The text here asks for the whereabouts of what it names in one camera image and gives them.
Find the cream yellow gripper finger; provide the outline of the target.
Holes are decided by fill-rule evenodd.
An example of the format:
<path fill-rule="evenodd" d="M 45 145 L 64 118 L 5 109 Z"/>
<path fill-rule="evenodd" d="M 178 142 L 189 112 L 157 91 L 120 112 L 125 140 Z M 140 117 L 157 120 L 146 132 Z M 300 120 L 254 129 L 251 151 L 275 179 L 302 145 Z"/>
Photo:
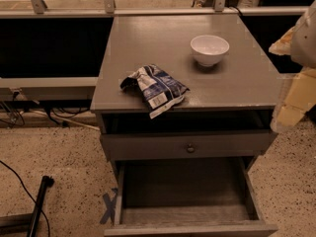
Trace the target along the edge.
<path fill-rule="evenodd" d="M 270 53 L 289 55 L 293 62 L 302 66 L 300 72 L 283 81 L 273 112 L 271 129 L 286 132 L 316 105 L 315 32 L 292 27 L 270 46 Z"/>

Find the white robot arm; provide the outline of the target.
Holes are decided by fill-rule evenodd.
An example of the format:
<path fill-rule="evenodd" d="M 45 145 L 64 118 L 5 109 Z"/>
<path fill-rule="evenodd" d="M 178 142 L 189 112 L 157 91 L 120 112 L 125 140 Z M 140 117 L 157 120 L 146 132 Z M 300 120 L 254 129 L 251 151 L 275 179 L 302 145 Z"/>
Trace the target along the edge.
<path fill-rule="evenodd" d="M 270 46 L 269 52 L 289 55 L 302 66 L 300 72 L 283 81 L 273 112 L 271 128 L 283 133 L 296 126 L 316 105 L 316 1 L 294 27 Z"/>

